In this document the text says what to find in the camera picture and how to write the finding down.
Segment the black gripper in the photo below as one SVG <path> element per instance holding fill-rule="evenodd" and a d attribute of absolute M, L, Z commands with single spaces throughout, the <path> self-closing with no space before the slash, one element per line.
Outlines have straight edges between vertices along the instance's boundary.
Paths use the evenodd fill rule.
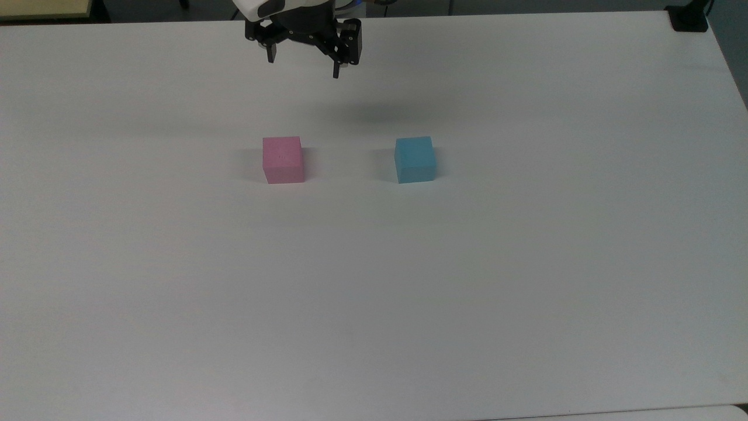
<path fill-rule="evenodd" d="M 264 1 L 260 19 L 245 21 L 245 38 L 265 50 L 269 63 L 275 61 L 276 44 L 293 40 L 320 45 L 333 61 L 333 78 L 338 79 L 345 65 L 358 65 L 362 53 L 362 21 L 335 18 L 335 1 Z"/>

